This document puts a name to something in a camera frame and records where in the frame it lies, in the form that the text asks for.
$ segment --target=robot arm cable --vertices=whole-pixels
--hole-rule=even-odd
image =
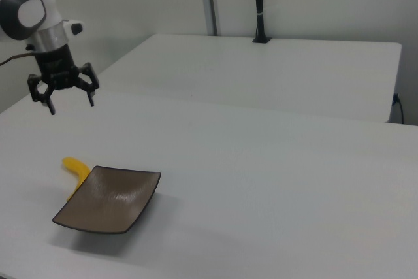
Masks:
[[[14,59],[19,59],[19,58],[24,58],[24,57],[30,57],[30,56],[34,56],[34,53],[33,53],[33,52],[28,52],[28,53],[26,53],[26,54],[20,54],[20,55],[15,55],[15,56],[12,56],[12,57],[8,58],[7,60],[5,60],[5,61],[1,62],[1,63],[0,63],[0,67],[1,67],[2,65],[5,65],[5,64],[6,64],[6,63],[8,63],[8,62],[10,62],[10,61],[14,60]]]

